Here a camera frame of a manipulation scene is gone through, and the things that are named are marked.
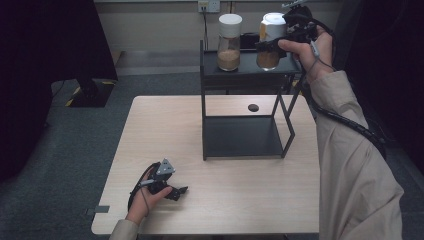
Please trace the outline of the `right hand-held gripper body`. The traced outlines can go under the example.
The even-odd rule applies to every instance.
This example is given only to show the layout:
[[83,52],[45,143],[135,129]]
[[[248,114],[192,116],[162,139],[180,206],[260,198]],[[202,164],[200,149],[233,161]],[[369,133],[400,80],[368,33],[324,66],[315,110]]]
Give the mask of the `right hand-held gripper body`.
[[283,14],[286,22],[284,39],[299,43],[310,43],[318,38],[317,24],[307,6],[303,6],[306,0],[293,0],[283,4],[288,11]]

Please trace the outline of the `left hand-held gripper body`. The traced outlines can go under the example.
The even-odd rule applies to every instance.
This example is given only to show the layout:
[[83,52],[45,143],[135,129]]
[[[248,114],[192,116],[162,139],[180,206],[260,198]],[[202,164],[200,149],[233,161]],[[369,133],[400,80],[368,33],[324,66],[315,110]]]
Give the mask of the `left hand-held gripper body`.
[[153,183],[148,186],[151,194],[156,194],[168,186],[167,180],[175,172],[175,168],[171,165],[168,159],[163,159],[161,162],[156,162],[148,171],[148,179]]

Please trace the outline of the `glass jar brown powder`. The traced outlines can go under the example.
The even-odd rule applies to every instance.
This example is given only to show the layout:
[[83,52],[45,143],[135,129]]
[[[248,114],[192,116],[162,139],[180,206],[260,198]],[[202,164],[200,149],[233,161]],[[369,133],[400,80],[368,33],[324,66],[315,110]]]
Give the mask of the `glass jar brown powder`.
[[[263,16],[260,23],[259,41],[271,41],[284,37],[286,22],[283,13],[271,12]],[[275,69],[279,64],[280,57],[276,53],[258,52],[257,65],[265,71]]]

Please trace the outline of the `glass jar light tan powder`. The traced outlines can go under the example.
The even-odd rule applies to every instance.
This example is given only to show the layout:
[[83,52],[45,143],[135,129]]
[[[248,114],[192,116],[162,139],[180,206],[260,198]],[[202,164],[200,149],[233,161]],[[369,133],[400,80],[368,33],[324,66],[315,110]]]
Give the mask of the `glass jar light tan powder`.
[[217,64],[223,71],[233,71],[240,65],[240,35],[242,17],[224,14],[219,17]]

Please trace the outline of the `black metal shelf rack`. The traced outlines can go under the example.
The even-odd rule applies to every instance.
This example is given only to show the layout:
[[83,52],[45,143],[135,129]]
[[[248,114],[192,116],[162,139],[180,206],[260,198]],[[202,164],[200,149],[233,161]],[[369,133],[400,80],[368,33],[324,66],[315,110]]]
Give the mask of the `black metal shelf rack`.
[[[241,51],[240,66],[230,72],[217,65],[215,51],[200,50],[201,112],[203,158],[279,156],[283,158],[294,137],[290,119],[295,103],[286,103],[283,96],[300,73],[300,65],[287,56],[276,69],[264,71],[256,64],[254,49]],[[211,115],[207,112],[206,93],[213,90],[258,90],[267,88],[275,96],[270,109],[248,110],[250,102],[239,113]]]

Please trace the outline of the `person's left hand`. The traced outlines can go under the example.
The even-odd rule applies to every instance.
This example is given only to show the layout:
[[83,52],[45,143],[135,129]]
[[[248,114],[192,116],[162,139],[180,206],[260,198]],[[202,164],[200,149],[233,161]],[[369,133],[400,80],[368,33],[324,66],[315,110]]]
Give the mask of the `person's left hand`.
[[140,225],[142,220],[149,215],[149,212],[155,205],[171,191],[171,187],[166,187],[156,194],[151,194],[147,187],[141,188],[134,196],[125,219],[136,225]]

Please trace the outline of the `person's right hand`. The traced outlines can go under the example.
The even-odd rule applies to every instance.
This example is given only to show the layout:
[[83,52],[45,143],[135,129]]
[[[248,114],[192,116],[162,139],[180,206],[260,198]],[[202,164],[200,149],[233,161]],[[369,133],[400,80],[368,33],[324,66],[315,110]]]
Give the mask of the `person's right hand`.
[[332,37],[320,26],[317,27],[317,35],[318,38],[313,44],[285,39],[278,42],[281,49],[291,52],[300,60],[306,71],[306,79],[309,84],[334,71],[332,68]]

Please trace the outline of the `small black box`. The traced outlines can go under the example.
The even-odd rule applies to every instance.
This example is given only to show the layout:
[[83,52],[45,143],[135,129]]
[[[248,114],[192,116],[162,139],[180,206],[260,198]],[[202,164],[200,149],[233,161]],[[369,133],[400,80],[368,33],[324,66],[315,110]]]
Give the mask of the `small black box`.
[[240,36],[241,49],[255,49],[255,44],[259,41],[258,33],[243,33]]

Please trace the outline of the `grey tape piece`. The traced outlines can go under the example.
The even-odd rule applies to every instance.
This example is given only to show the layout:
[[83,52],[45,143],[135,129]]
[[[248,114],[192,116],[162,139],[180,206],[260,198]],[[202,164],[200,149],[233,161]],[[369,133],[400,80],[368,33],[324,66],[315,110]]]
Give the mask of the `grey tape piece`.
[[86,210],[86,215],[94,216],[96,213],[108,213],[110,206],[95,206]]

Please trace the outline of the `dark curtain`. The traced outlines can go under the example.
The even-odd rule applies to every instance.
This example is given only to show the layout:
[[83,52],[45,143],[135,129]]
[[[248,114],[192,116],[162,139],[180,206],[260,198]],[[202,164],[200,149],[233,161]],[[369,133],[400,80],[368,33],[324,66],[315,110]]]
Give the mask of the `dark curtain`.
[[342,0],[335,65],[424,174],[424,0]]
[[0,183],[26,165],[51,84],[117,74],[94,0],[0,0]]

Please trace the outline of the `black stand base yellow stripes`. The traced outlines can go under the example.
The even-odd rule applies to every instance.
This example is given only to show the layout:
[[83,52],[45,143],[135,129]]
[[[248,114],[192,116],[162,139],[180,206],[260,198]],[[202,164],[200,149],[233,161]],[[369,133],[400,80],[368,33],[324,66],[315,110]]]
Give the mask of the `black stand base yellow stripes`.
[[67,101],[67,107],[102,108],[106,105],[115,86],[114,81],[94,81],[93,79],[78,79],[79,87]]

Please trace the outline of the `white wall socket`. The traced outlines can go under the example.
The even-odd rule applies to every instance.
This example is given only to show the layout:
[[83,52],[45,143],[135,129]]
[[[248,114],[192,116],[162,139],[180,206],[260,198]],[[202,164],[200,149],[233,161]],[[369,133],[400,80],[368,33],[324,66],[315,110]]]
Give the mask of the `white wall socket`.
[[220,0],[198,0],[199,13],[219,13]]

